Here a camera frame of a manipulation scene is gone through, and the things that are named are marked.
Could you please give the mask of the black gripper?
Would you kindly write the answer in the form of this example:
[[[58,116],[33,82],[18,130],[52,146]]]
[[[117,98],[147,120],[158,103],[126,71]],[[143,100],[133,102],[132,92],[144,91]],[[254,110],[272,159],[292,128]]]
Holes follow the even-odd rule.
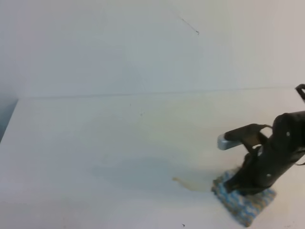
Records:
[[[237,190],[242,196],[256,195],[269,188],[305,154],[305,115],[282,114],[273,122],[272,135],[263,144],[262,152],[251,166],[244,182],[238,170],[224,183],[228,193]]]

